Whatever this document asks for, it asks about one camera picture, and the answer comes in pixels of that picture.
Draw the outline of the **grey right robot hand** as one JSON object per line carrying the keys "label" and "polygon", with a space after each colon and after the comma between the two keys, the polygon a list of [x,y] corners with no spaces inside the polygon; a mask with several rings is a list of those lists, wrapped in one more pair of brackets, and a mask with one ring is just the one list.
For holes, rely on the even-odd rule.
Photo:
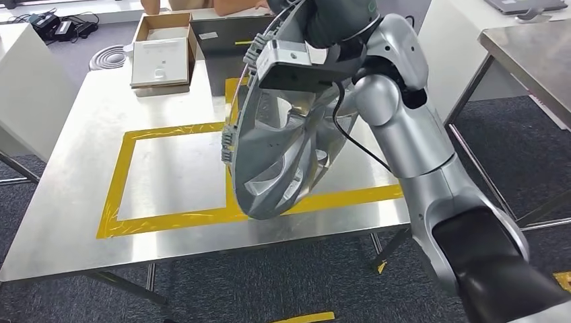
{"label": "grey right robot hand", "polygon": [[329,48],[362,33],[379,18],[376,1],[268,1],[273,13],[294,6],[279,35],[284,40]]}

